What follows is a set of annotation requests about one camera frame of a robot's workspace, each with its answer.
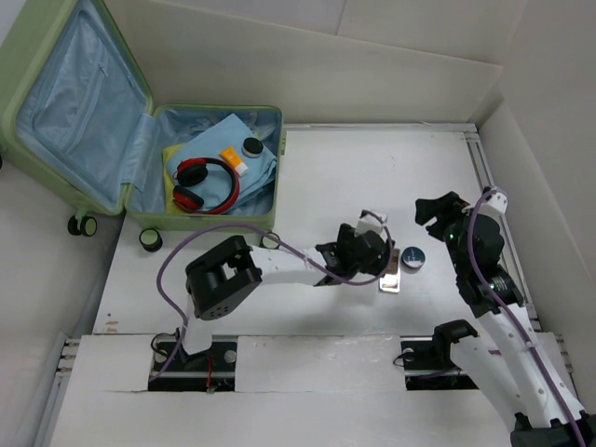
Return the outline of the eyeshadow palette with mirror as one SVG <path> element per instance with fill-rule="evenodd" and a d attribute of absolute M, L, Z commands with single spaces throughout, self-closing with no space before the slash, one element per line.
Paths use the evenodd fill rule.
<path fill-rule="evenodd" d="M 400 249 L 394 248 L 385 274 L 379 279 L 379 291 L 385 293 L 400 292 Z"/>

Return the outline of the blue round tin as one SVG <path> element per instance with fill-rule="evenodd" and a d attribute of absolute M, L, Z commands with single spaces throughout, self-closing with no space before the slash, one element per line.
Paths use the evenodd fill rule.
<path fill-rule="evenodd" d="M 400 256 L 402 268 L 411 273 L 420 271 L 425 265 L 426 260 L 425 253 L 415 246 L 405 248 Z"/>

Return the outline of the black round jar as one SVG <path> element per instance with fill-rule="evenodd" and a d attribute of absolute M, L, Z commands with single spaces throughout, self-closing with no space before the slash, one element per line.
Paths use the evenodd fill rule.
<path fill-rule="evenodd" d="M 241 150 L 246 157 L 258 158 L 264 152 L 264 144 L 257 138 L 246 138 L 242 143 Z"/>

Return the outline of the orange white sunscreen tube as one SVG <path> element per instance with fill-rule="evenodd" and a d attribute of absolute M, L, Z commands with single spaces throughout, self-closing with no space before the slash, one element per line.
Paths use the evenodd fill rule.
<path fill-rule="evenodd" d="M 220 157 L 237 173 L 238 176 L 243 176 L 248 171 L 248 166 L 243 159 L 238 155 L 233 146 L 228 146 L 222 150 Z"/>

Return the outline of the red black headphones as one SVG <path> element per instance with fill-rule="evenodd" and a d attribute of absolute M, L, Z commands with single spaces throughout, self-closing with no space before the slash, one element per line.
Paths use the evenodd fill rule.
<path fill-rule="evenodd" d="M 223 214 L 239 197 L 239 176 L 220 158 L 186 159 L 173 177 L 178 183 L 173 189 L 173 203 L 187 213 Z"/>

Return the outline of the yellow garment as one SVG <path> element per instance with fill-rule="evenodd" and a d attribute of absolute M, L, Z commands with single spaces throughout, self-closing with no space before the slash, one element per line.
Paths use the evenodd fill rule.
<path fill-rule="evenodd" d="M 186 144 L 175 144 L 163 150 L 164 200 L 167 214 L 185 214 L 184 210 L 173 203 L 173 189 L 178 184 L 173 175 L 184 160 L 196 157 L 199 157 L 198 151 L 188 147 Z"/>

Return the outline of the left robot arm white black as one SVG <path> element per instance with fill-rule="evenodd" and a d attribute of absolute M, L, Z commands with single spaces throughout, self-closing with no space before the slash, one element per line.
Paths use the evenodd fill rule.
<path fill-rule="evenodd" d="M 333 242 L 302 251 L 283 242 L 276 249 L 255 247 L 231 236 L 185 268 L 190 318 L 175 358 L 187 369 L 201 367 L 212 345 L 212 322 L 230 315 L 257 287 L 366 285 L 384 275 L 393 249 L 384 226 L 364 231 L 347 223 Z"/>

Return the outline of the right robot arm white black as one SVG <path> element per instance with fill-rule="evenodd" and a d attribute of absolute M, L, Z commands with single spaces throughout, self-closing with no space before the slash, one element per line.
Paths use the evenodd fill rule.
<path fill-rule="evenodd" d="M 430 355 L 461 369 L 492 404 L 513 446 L 592 446 L 595 417 L 562 380 L 535 334 L 522 294 L 500 263 L 498 218 L 508 198 L 485 188 L 475 204 L 455 192 L 415 202 L 417 224 L 444 243 L 460 296 L 496 346 L 467 321 L 436 327 Z"/>

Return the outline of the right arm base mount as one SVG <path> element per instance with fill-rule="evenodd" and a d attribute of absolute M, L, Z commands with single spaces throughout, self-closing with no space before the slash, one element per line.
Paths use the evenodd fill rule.
<path fill-rule="evenodd" d="M 477 389 L 470 377 L 438 353 L 430 337 L 401 338 L 400 348 L 393 364 L 402 368 L 407 391 Z"/>

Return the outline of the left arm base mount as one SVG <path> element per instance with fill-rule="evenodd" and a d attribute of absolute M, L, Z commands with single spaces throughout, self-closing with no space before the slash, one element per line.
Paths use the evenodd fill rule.
<path fill-rule="evenodd" d="M 214 340 L 209 350 L 189 356 L 181 348 L 168 368 L 159 373 L 176 342 L 170 337 L 153 342 L 148 380 L 152 392 L 233 392 L 236 388 L 237 339 Z"/>

